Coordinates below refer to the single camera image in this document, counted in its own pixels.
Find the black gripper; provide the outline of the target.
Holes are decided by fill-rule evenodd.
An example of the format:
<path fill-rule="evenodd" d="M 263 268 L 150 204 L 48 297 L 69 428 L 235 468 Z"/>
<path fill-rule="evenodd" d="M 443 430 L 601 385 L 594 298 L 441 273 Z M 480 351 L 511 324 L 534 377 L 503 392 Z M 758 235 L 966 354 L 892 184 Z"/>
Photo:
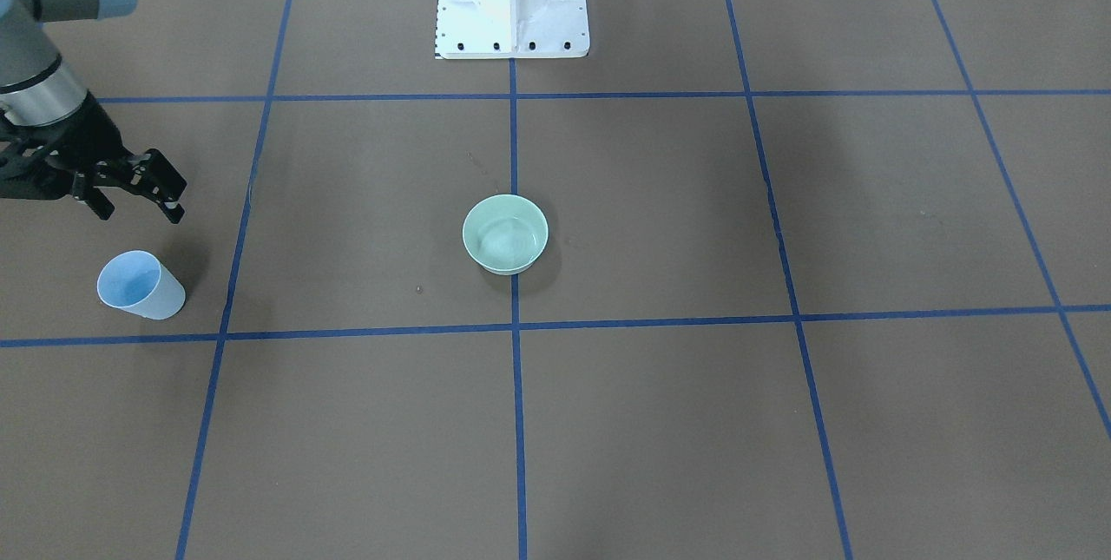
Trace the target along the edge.
<path fill-rule="evenodd" d="M 76 174 L 96 174 L 98 166 L 119 181 L 76 181 Z M 124 181 L 130 179 L 130 187 Z M 1 197 L 12 200 L 52 201 L 71 194 L 101 221 L 111 219 L 116 204 L 96 187 L 122 188 L 152 201 L 171 224 L 184 216 L 180 204 L 184 177 L 159 151 L 128 151 L 116 122 L 93 96 L 76 113 L 46 126 L 17 126 L 3 116 L 3 176 Z"/>

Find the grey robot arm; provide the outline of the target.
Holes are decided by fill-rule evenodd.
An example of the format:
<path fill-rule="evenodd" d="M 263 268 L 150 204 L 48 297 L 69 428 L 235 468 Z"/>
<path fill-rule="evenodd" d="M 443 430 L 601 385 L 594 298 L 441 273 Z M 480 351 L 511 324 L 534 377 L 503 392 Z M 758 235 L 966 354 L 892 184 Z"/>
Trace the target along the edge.
<path fill-rule="evenodd" d="M 184 177 L 151 148 L 136 154 L 87 84 L 46 34 L 46 23 L 130 16 L 138 0 L 1 0 L 1 194 L 6 200 L 71 197 L 100 220 L 116 207 L 104 188 L 152 201 L 182 220 Z"/>

